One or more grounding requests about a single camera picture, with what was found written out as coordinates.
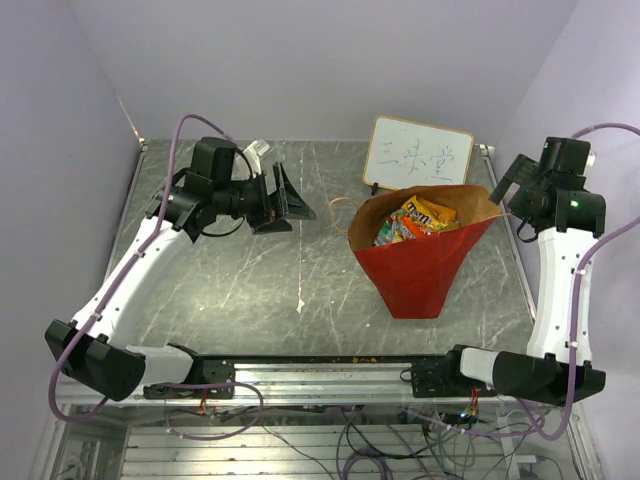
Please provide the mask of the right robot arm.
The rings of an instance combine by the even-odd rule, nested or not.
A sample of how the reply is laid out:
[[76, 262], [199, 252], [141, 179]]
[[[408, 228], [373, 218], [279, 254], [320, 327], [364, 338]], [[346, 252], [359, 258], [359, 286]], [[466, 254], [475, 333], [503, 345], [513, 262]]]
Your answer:
[[603, 390], [606, 375], [592, 365], [588, 251], [605, 230], [606, 202], [585, 187], [594, 156], [588, 142], [549, 137], [539, 159], [520, 154], [497, 183], [498, 204], [509, 188], [508, 211], [539, 251], [539, 287], [531, 337], [523, 354], [456, 345], [401, 372], [416, 398], [447, 397], [479, 388], [551, 406], [566, 406]]

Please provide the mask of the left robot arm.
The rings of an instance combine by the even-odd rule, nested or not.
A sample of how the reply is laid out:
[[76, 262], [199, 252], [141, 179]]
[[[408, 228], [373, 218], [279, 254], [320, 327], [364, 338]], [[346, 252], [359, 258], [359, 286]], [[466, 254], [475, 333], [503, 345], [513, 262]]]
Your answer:
[[292, 221], [314, 219], [279, 162], [272, 166], [275, 188], [268, 188], [261, 160], [269, 149], [264, 140], [239, 149], [232, 141], [203, 137], [189, 166], [170, 169], [168, 185], [98, 292], [71, 320], [47, 328], [58, 374], [113, 401], [140, 386], [169, 384], [182, 397], [202, 389], [198, 354], [174, 345], [137, 346], [135, 324], [171, 265], [208, 236], [219, 217], [240, 219], [255, 235], [289, 232]]

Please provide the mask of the red paper bag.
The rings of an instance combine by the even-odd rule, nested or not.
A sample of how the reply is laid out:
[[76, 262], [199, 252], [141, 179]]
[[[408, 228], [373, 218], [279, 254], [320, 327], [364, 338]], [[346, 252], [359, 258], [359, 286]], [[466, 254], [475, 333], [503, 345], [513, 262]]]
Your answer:
[[[416, 196], [452, 208], [459, 227], [424, 238], [376, 246], [385, 219]], [[371, 197], [344, 232], [356, 260], [396, 319], [434, 319], [466, 256], [501, 208], [482, 185], [414, 186]]]

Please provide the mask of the teal snack packet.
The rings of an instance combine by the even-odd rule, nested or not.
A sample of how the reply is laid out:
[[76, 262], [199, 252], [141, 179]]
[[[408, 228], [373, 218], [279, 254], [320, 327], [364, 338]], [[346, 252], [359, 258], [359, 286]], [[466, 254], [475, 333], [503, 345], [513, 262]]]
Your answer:
[[397, 221], [394, 218], [388, 218], [385, 220], [384, 224], [376, 235], [373, 245], [385, 246], [394, 243], [400, 243], [403, 240], [404, 238], [402, 233], [399, 231]]

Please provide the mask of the orange skittles packet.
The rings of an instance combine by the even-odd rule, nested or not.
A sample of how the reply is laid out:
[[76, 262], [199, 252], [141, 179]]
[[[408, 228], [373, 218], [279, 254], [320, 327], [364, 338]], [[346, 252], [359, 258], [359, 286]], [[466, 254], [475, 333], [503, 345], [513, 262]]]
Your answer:
[[396, 211], [389, 216], [392, 242], [414, 240], [432, 235], [432, 232], [411, 219], [408, 213]]

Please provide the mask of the yellow m&m's packet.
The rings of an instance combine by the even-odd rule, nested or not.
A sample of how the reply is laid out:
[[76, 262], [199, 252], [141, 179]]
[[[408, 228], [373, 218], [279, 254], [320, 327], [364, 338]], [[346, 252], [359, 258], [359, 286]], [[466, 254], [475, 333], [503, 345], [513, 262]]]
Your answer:
[[439, 233], [459, 227], [455, 210], [435, 204], [417, 195], [402, 205], [406, 216], [424, 232]]

